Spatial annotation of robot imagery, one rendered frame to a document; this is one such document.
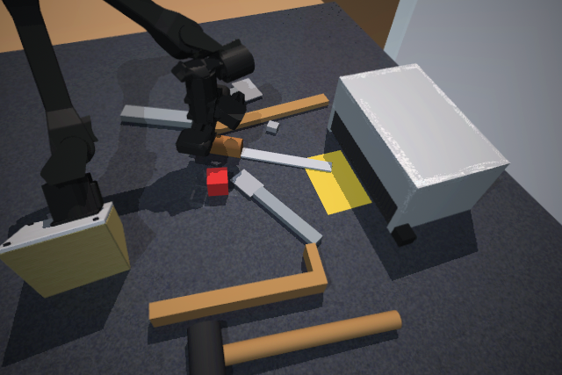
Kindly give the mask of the red cube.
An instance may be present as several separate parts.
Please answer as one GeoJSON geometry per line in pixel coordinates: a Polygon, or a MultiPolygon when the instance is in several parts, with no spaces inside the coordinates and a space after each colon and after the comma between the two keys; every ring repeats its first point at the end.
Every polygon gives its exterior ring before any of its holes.
{"type": "Polygon", "coordinates": [[[227,167],[207,169],[208,196],[228,195],[227,167]]]}

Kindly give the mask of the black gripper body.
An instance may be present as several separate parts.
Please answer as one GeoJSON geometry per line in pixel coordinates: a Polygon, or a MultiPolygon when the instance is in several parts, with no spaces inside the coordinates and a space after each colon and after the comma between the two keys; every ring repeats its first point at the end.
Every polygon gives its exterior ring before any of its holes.
{"type": "Polygon", "coordinates": [[[214,122],[207,121],[207,115],[210,108],[214,108],[214,100],[219,97],[220,89],[222,88],[223,95],[228,96],[230,89],[226,85],[217,84],[217,92],[214,96],[207,99],[196,99],[191,97],[188,93],[184,99],[184,103],[188,104],[190,110],[187,114],[187,119],[194,120],[191,129],[184,129],[177,140],[177,151],[179,153],[188,155],[198,155],[206,157],[210,154],[213,137],[213,127],[211,124],[214,122]]]}

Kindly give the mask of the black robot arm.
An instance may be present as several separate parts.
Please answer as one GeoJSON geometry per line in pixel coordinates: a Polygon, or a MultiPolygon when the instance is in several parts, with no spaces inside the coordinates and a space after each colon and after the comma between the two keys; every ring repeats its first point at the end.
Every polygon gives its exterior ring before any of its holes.
{"type": "MultiPolygon", "coordinates": [[[[85,171],[98,139],[92,132],[90,115],[81,118],[71,103],[39,0],[2,1],[13,18],[46,112],[52,156],[40,175],[46,181],[41,187],[53,219],[50,227],[97,215],[104,201],[97,181],[85,171]]],[[[253,55],[240,39],[222,46],[195,21],[152,0],[104,1],[141,25],[172,57],[193,58],[179,61],[171,69],[175,78],[186,84],[191,97],[212,97],[218,89],[217,78],[231,83],[255,70],[253,55]]],[[[222,91],[207,121],[216,119],[235,130],[247,110],[245,95],[237,91],[225,96],[222,91]]]]}

